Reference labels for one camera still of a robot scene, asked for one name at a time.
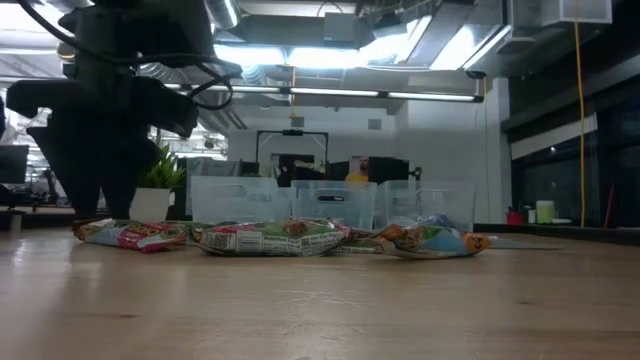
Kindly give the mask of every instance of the plastic storage container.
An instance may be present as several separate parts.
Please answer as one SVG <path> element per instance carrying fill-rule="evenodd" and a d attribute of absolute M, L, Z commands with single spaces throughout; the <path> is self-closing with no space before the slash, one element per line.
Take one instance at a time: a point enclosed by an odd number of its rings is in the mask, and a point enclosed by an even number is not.
<path fill-rule="evenodd" d="M 375 183 L 294 180 L 291 187 L 294 217 L 330 217 L 346 226 L 373 227 L 378 188 Z"/>
<path fill-rule="evenodd" d="M 291 216 L 290 194 L 275 179 L 192 176 L 193 221 L 282 221 Z"/>
<path fill-rule="evenodd" d="M 380 185 L 378 192 L 376 228 L 430 223 L 433 216 L 447 215 L 456 229 L 473 231 L 476 192 L 472 184 L 394 180 Z"/>

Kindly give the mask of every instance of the green plant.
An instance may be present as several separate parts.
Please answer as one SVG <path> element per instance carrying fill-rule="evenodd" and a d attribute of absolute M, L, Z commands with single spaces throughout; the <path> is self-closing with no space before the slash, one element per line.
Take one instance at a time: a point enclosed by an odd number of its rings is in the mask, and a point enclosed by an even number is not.
<path fill-rule="evenodd" d="M 169 145 L 161 149 L 160 160 L 148 168 L 138 180 L 138 187 L 175 189 L 185 176 L 185 169 L 177 169 L 178 158 L 169 152 Z"/>

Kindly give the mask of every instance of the desk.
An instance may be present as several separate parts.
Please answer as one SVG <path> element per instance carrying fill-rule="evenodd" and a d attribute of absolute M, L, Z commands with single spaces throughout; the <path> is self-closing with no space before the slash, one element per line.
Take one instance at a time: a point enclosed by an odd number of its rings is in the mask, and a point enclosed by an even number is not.
<path fill-rule="evenodd" d="M 640 248 L 222 258 L 23 234 L 0 241 L 3 360 L 640 356 Z"/>

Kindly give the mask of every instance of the chip bag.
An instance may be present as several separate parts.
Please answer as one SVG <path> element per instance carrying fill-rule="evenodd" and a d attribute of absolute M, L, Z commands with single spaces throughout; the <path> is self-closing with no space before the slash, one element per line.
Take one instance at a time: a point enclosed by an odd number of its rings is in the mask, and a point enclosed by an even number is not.
<path fill-rule="evenodd" d="M 349 228 L 329 220 L 194 225 L 194 244 L 218 255 L 318 256 L 340 245 Z"/>
<path fill-rule="evenodd" d="M 185 244 L 189 236 L 185 224 L 112 219 L 76 224 L 73 226 L 73 233 L 86 243 L 140 250 L 145 253 Z"/>
<path fill-rule="evenodd" d="M 385 254 L 409 259 L 472 256 L 490 245 L 485 235 L 429 225 L 408 228 L 390 225 L 373 242 Z"/>

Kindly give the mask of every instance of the ceiling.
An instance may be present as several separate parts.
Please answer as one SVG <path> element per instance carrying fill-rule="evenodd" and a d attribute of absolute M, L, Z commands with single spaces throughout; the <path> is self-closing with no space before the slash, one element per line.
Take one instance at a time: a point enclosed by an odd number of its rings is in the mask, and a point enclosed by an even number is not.
<path fill-rule="evenodd" d="M 484 58 L 473 66 L 474 70 L 486 71 L 489 76 L 519 76 L 530 72 L 535 72 L 543 68 L 550 62 L 571 51 L 572 33 L 565 26 L 542 27 L 540 25 L 540 4 L 546 0 L 518 0 L 518 4 L 513 14 L 516 23 L 514 24 L 517 34 L 524 34 L 536 40 L 530 49 L 516 55 L 498 55 L 496 49 L 492 49 Z M 1 3 L 12 3 L 10 0 L 0 0 Z M 410 9 L 412 4 L 420 6 L 429 1 L 368 1 L 368 0 L 347 0 L 332 3 L 324 1 L 296 1 L 296 0 L 238 0 L 243 9 L 244 17 L 242 22 L 249 22 L 249 18 L 257 18 L 262 15 L 271 16 L 306 16 L 320 17 L 327 13 L 339 11 L 345 13 L 358 12 L 360 16 L 371 17 L 378 14 L 376 11 L 385 9 L 393 11 L 403 6 Z M 5 83 L 11 81 L 11 77 L 39 77 L 56 78 L 62 77 L 61 61 L 54 54 L 56 41 L 47 33 L 43 32 L 37 24 L 22 13 L 16 4 L 10 5 L 14 9 L 11 11 L 12 24 L 14 29 L 2 30 L 0 26 L 0 83 L 4 79 Z M 502 0 L 478 0 L 475 8 L 464 20 L 464 27 L 471 36 L 474 45 L 480 43 L 485 35 L 496 25 L 502 24 Z M 51 6 L 47 7 L 48 18 L 55 20 L 56 11 Z M 281 24 L 286 30 L 290 22 Z M 583 38 L 588 40 L 597 34 L 601 26 L 585 26 Z M 18 49 L 33 49 L 34 54 L 28 51 L 17 51 Z M 401 90 L 416 92 L 440 92 L 451 94 L 474 94 L 476 92 L 476 82 L 468 78 L 461 71 L 432 71 L 427 67 L 422 69 L 412 69 L 406 71 L 395 65 L 385 65 L 383 67 L 355 67 L 349 69 L 306 69 L 298 68 L 294 72 L 282 66 L 265 65 L 260 66 L 260 85 L 291 85 L 312 88 L 336 88 L 336 89 L 366 89 L 366 90 Z M 208 76 L 199 72 L 195 68 L 187 68 L 179 73 L 171 69 L 162 69 L 161 73 L 155 73 L 165 82 L 182 82 L 199 84 L 208 80 Z M 236 84 L 242 84 L 246 80 L 236 79 Z M 203 95 L 209 102 L 219 101 L 220 94 L 207 92 Z M 296 96 L 295 98 L 285 95 L 261 95 L 261 94 L 236 94 L 234 97 L 234 109 L 236 114 L 252 113 L 255 109 L 269 108 L 289 108 L 294 105 L 297 108 L 330 108 L 337 111 L 341 108 L 369 108 L 382 110 L 386 115 L 394 115 L 402 106 L 401 100 L 348 98 L 337 96 Z M 203 125 L 207 130 L 216 130 L 222 133 L 233 130 L 231 126 L 225 127 L 220 116 L 203 112 Z"/>

